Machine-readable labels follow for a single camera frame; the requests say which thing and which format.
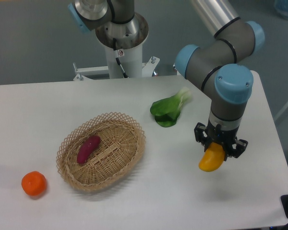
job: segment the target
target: metal bracket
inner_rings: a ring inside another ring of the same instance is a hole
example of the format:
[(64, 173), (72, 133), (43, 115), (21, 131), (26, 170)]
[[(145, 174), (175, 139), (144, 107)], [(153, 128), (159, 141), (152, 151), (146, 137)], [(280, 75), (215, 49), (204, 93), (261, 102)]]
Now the metal bracket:
[[(147, 63), (142, 64), (142, 77), (152, 77), (157, 76), (155, 71), (156, 66), (158, 65), (160, 59), (152, 56)], [(76, 63), (73, 63), (73, 68), (76, 76), (74, 77), (74, 81), (85, 81), (85, 80), (93, 80), (96, 75), (109, 74), (109, 69), (107, 66), (101, 67), (91, 67), (91, 68), (77, 68)]]

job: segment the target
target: bok choy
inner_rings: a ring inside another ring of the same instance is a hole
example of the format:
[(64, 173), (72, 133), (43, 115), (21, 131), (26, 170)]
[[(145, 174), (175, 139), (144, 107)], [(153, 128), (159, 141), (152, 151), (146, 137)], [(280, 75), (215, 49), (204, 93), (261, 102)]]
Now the bok choy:
[(183, 87), (169, 98), (156, 101), (150, 108), (155, 121), (162, 127), (171, 127), (176, 124), (183, 104), (192, 98), (190, 89)]

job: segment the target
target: gray robot arm segment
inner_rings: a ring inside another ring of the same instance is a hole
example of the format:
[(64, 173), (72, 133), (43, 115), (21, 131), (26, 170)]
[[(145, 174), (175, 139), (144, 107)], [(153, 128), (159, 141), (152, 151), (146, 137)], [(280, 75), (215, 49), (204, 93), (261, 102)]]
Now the gray robot arm segment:
[(75, 0), (68, 8), (84, 33), (108, 22), (125, 24), (134, 17), (134, 0)]

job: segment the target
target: silver pole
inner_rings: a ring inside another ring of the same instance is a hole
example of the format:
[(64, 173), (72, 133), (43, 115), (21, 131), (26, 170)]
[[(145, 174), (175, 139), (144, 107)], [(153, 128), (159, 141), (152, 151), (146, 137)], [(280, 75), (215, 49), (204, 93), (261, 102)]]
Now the silver pole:
[(228, 0), (191, 0), (191, 3), (212, 35), (238, 17)]

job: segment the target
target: metal cylinder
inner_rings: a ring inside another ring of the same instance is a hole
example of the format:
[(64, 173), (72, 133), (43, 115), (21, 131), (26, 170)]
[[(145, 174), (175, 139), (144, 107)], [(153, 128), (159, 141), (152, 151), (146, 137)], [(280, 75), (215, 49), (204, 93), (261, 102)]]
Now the metal cylinder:
[(88, 20), (101, 19), (108, 10), (107, 0), (76, 0), (78, 13)]
[(191, 3), (212, 35), (238, 17), (227, 0), (191, 0)]

